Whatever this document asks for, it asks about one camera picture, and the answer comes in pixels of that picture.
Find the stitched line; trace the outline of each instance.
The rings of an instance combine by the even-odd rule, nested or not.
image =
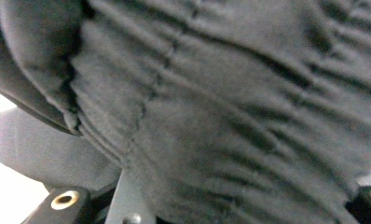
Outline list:
[[[191,13],[191,20],[195,20],[197,18],[198,14],[199,14],[198,5],[201,4],[203,1],[204,0],[197,0],[195,2],[196,6]],[[188,26],[186,24],[184,24],[183,28],[181,29],[181,31],[179,33],[180,35],[177,38],[176,37],[173,38],[172,46],[168,50],[167,56],[164,60],[163,66],[162,66],[164,70],[168,70],[171,67],[172,57],[174,56],[174,54],[176,54],[178,46],[179,46],[179,39],[187,31],[188,31]],[[125,160],[126,160],[126,167],[127,168],[129,168],[129,164],[130,164],[129,154],[131,153],[132,145],[137,146],[136,141],[134,139],[134,135],[137,134],[140,131],[140,124],[141,124],[142,120],[145,118],[145,114],[146,114],[146,111],[147,111],[146,103],[151,102],[151,101],[153,101],[154,99],[157,98],[158,94],[155,90],[157,90],[161,85],[162,85],[162,76],[159,73],[157,73],[156,82],[152,85],[151,93],[146,97],[143,104],[141,105],[142,108],[141,108],[140,116],[135,122],[135,129],[130,134],[130,137],[129,137],[130,140],[128,141],[128,143],[126,145],[127,150],[125,151],[125,158],[126,158]]]
[[[343,23],[348,22],[348,20],[350,19],[350,14],[352,13],[352,11],[355,10],[355,9],[356,9],[356,8],[357,8],[357,7],[362,3],[362,2],[363,2],[362,0],[355,0],[355,1],[352,3],[352,6],[350,7],[350,11],[349,11],[349,13],[348,13],[346,19],[343,21]],[[329,49],[329,50],[328,50],[324,55],[322,55],[322,57],[321,57],[321,62],[323,62],[324,60],[326,60],[326,59],[329,58],[329,57],[332,57],[333,55],[335,55],[335,53],[336,53],[336,46],[335,46],[335,45],[332,45],[331,48],[330,48],[330,49]],[[311,72],[312,74],[316,74],[318,71],[319,71],[318,66],[312,65],[312,66],[310,67],[310,72]],[[302,107],[302,105],[303,105],[303,104],[305,103],[305,101],[308,99],[308,97],[309,97],[311,91],[313,90],[313,88],[314,88],[317,84],[319,84],[320,81],[321,81],[321,80],[320,80],[319,78],[317,78],[317,77],[314,78],[314,79],[312,80],[312,82],[311,82],[311,83],[310,83],[310,84],[305,88],[305,90],[302,92],[302,94],[299,96],[299,98],[298,98],[297,100],[295,100],[295,104],[294,104],[294,107],[295,107],[295,109],[294,109],[295,115],[294,115],[292,118],[290,118],[290,119],[288,119],[288,120],[286,121],[286,124],[285,124],[285,126],[284,126],[284,130],[285,130],[289,125],[293,124],[293,123],[295,122],[295,120],[298,118],[298,116],[300,116],[299,109]],[[280,143],[280,142],[277,142],[276,146],[275,146],[272,150],[269,151],[269,153],[268,153],[267,156],[264,158],[264,160],[269,156],[269,154],[274,153],[275,151],[277,151],[278,148],[279,148],[280,146],[281,146],[281,143]],[[220,223],[220,224],[221,224],[221,223],[225,223],[226,221],[228,221],[227,219],[230,218],[231,212],[232,212],[234,209],[238,208],[239,205],[240,205],[240,203],[238,202],[237,199],[234,198],[234,199],[232,199],[230,205],[231,205],[231,206],[229,206],[229,208],[223,212],[223,216],[222,216],[222,218],[221,218],[220,221],[218,221],[217,223]]]

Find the gray padded fabric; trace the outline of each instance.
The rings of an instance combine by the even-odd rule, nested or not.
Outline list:
[[[371,0],[89,0],[84,19],[25,2],[0,1],[15,60],[56,106],[76,95],[78,130],[154,214],[356,223],[344,203],[371,166]],[[75,27],[69,53],[52,37]]]
[[[18,108],[0,114],[0,162],[55,188],[93,192],[120,176],[118,166],[88,141],[59,132]]]

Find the seam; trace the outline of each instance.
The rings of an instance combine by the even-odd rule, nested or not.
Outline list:
[[[363,0],[353,1],[352,6],[350,7],[350,10],[349,10],[345,20],[343,21],[343,23],[349,22],[349,19],[351,18],[352,11],[357,9],[362,2],[363,2]],[[341,37],[340,31],[337,33],[337,37],[338,38]],[[331,45],[331,48],[321,56],[320,61],[323,62],[324,60],[334,56],[335,53],[336,53],[336,48],[337,48],[337,44]],[[319,68],[318,68],[317,65],[311,65],[309,69],[310,69],[310,72],[312,74],[316,74],[319,71]],[[295,100],[294,110],[293,110],[295,115],[292,118],[290,118],[286,121],[286,123],[284,125],[284,129],[286,129],[289,125],[294,123],[295,120],[298,118],[298,116],[300,116],[299,109],[302,107],[302,105],[305,103],[305,101],[309,98],[309,95],[310,95],[311,91],[316,87],[317,84],[320,83],[320,81],[321,81],[320,78],[318,78],[318,77],[314,78],[311,81],[311,83],[302,91],[302,93],[298,97],[298,99]],[[280,146],[281,146],[281,142],[278,141],[277,144],[275,145],[275,147],[267,153],[267,156],[264,158],[264,160],[269,156],[269,154],[272,154],[272,153],[276,152]],[[237,200],[236,198],[233,198],[231,203],[230,203],[229,208],[227,210],[224,210],[224,212],[222,213],[221,219],[219,221],[217,221],[217,223],[220,223],[220,224],[226,223],[226,221],[228,221],[228,219],[230,218],[231,212],[234,209],[237,209],[239,206],[240,206],[239,200]]]
[[[192,21],[194,21],[197,18],[197,16],[199,15],[198,5],[200,5],[203,1],[204,0],[194,1],[195,6],[194,6],[194,9],[192,10],[191,17],[190,17]],[[183,24],[183,27],[181,28],[180,32],[178,33],[179,35],[175,36],[172,39],[172,45],[171,45],[170,49],[166,52],[166,57],[163,61],[163,65],[162,65],[163,70],[170,69],[170,67],[172,65],[172,58],[177,53],[177,50],[178,50],[178,47],[179,47],[179,40],[182,38],[183,35],[185,35],[188,32],[188,30],[189,30],[189,27],[185,22]],[[151,90],[150,94],[147,95],[147,97],[142,102],[140,116],[136,120],[135,128],[134,128],[133,132],[131,132],[131,134],[129,135],[129,140],[126,143],[126,149],[127,150],[125,151],[125,155],[124,155],[125,167],[126,168],[129,168],[130,163],[131,163],[129,155],[131,154],[131,149],[133,148],[132,146],[137,146],[137,143],[134,139],[134,135],[137,134],[140,131],[141,122],[145,118],[145,114],[147,112],[146,103],[154,101],[158,97],[158,93],[157,93],[156,90],[160,88],[160,86],[162,85],[162,81],[163,80],[162,80],[161,74],[156,73],[156,80],[155,80],[155,83],[152,84],[152,88],[151,88],[152,90]]]

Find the white surface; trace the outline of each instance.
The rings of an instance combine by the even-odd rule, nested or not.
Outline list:
[[[14,108],[0,95],[0,112]],[[19,224],[47,197],[44,186],[0,163],[0,224]]]

